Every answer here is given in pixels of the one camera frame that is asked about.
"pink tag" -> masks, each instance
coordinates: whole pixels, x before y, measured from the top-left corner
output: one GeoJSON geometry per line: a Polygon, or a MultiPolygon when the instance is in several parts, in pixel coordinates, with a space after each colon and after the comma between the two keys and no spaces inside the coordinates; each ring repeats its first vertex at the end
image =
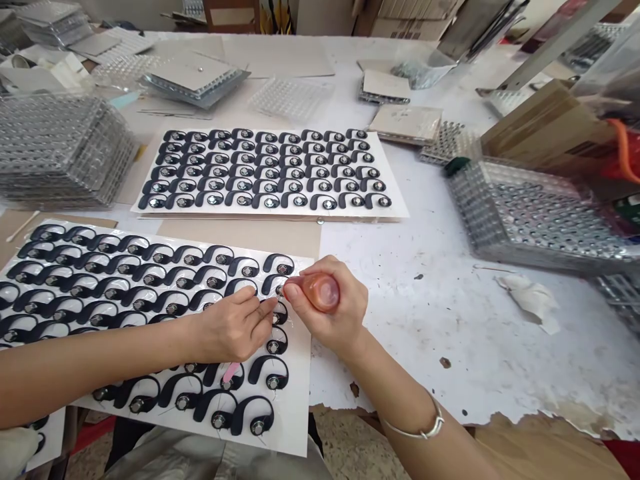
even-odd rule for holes
{"type": "Polygon", "coordinates": [[[226,383],[229,380],[231,380],[231,377],[238,370],[238,367],[240,367],[239,363],[234,362],[230,364],[229,368],[227,369],[224,376],[222,377],[222,382],[226,383]]]}

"clear plastic tray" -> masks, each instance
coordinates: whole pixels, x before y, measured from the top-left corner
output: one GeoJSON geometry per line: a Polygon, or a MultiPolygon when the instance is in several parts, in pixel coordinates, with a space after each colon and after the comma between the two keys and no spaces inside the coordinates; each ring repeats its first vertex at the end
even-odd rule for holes
{"type": "Polygon", "coordinates": [[[249,100],[255,110],[304,125],[333,94],[329,83],[312,83],[299,79],[267,80],[249,100]]]}

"paper sheet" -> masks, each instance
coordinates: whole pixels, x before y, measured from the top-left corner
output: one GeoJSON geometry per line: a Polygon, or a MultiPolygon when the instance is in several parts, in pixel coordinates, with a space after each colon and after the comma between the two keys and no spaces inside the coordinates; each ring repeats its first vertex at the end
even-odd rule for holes
{"type": "Polygon", "coordinates": [[[321,226],[282,220],[163,220],[158,235],[309,257],[320,255],[321,226]]]}
{"type": "Polygon", "coordinates": [[[365,70],[365,82],[362,90],[386,97],[410,98],[411,96],[409,79],[394,77],[376,70],[365,70]]]}
{"type": "Polygon", "coordinates": [[[220,60],[225,59],[222,37],[218,35],[208,35],[194,39],[162,40],[157,42],[149,50],[148,54],[163,58],[173,58],[186,50],[196,51],[220,60]]]}
{"type": "Polygon", "coordinates": [[[249,78],[325,77],[335,75],[320,40],[278,35],[230,35],[225,38],[228,62],[251,72],[249,78]]]}

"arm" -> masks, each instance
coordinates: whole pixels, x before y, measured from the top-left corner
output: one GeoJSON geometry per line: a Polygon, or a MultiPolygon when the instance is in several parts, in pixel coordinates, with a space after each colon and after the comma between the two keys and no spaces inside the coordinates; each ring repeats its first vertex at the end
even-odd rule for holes
{"type": "Polygon", "coordinates": [[[368,291],[346,265],[329,255],[301,274],[316,272],[328,273],[338,282],[340,302],[335,313],[320,313],[296,285],[287,284],[285,294],[311,333],[349,367],[383,420],[389,443],[411,478],[498,479],[473,438],[444,408],[445,423],[428,440],[388,428],[384,421],[407,433],[430,431],[437,415],[434,400],[362,325],[368,291]]]}
{"type": "Polygon", "coordinates": [[[0,429],[24,425],[96,388],[188,362],[248,359],[271,334],[277,299],[245,287],[176,320],[0,351],[0,429]]]}

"orange strap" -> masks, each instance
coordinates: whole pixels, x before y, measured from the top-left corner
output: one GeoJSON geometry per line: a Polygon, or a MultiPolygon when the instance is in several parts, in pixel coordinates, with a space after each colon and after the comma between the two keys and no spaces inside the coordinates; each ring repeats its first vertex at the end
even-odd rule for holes
{"type": "Polygon", "coordinates": [[[624,178],[630,182],[640,184],[640,177],[638,177],[631,169],[629,159],[629,138],[627,136],[627,128],[625,124],[618,119],[607,119],[607,121],[614,126],[618,136],[618,162],[624,178]]]}

